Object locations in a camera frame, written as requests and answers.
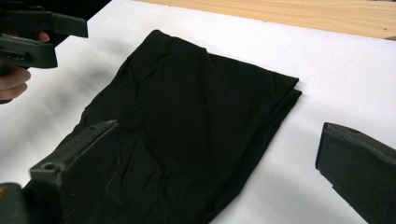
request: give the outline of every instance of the black cloth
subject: black cloth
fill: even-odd
[[[120,124],[120,173],[89,223],[209,222],[244,187],[297,82],[153,31],[64,139]]]

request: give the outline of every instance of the wooden table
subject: wooden table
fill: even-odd
[[[350,35],[396,39],[396,2],[365,0],[139,0]]]

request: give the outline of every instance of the black plastic part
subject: black plastic part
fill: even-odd
[[[26,201],[29,224],[58,224],[50,212],[50,204],[47,204],[44,195],[36,192],[32,181],[27,183],[22,191]]]
[[[0,1],[0,31],[53,30],[63,35],[88,37],[87,22],[82,18],[30,7],[21,2]]]
[[[368,223],[396,223],[394,149],[359,131],[325,123],[316,168]]]
[[[53,45],[10,35],[0,37],[0,58],[6,63],[22,67],[58,66]]]
[[[44,195],[58,223],[85,223],[119,166],[118,124],[111,120],[61,144],[30,174],[35,192]]]
[[[0,184],[0,223],[29,223],[21,186],[18,184]]]
[[[48,11],[82,18],[87,21],[110,0],[88,0],[84,1],[84,4],[81,4],[80,0],[25,0],[24,2],[32,6],[42,6]],[[67,38],[67,35],[57,34],[53,31],[46,31],[46,33],[50,36],[50,43],[55,46]]]

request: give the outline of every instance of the finger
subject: finger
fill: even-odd
[[[37,40],[41,42],[49,42],[50,36],[44,31],[37,31]]]
[[[27,90],[27,85],[26,83],[23,83],[12,89],[0,91],[0,100],[11,100],[17,98],[26,90]]]
[[[30,79],[30,72],[15,65],[7,64],[4,67],[6,75],[0,77],[0,91],[20,86]]]

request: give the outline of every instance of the white table surface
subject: white table surface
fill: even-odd
[[[79,122],[84,107],[154,29],[211,53],[300,79],[303,91],[243,192],[216,224],[360,224],[365,221],[315,169],[325,121],[396,148],[396,42],[113,0],[89,20],[90,37],[56,48],[59,66],[30,69],[29,89],[0,105],[0,183],[28,169]]]

